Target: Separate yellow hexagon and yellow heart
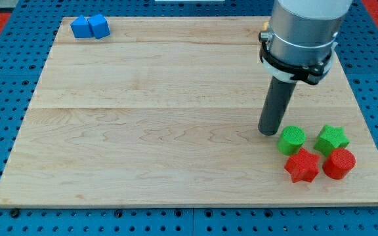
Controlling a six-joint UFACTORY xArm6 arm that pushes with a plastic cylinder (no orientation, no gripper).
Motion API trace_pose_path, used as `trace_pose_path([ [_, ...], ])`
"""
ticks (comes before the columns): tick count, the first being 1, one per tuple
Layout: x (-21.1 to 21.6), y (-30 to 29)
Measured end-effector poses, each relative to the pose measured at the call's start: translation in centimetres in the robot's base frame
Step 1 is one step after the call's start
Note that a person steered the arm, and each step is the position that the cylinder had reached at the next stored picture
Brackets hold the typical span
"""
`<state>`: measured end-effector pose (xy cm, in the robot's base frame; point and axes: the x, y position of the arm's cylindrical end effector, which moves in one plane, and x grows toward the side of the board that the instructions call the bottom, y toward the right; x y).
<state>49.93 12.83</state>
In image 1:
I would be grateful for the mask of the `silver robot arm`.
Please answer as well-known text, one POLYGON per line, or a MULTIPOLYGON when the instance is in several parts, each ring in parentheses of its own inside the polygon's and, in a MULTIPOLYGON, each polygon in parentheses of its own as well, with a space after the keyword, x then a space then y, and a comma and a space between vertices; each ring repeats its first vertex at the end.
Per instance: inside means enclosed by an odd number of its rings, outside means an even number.
POLYGON ((336 37, 352 0, 275 0, 259 32, 260 61, 284 83, 318 84, 335 57, 336 37))

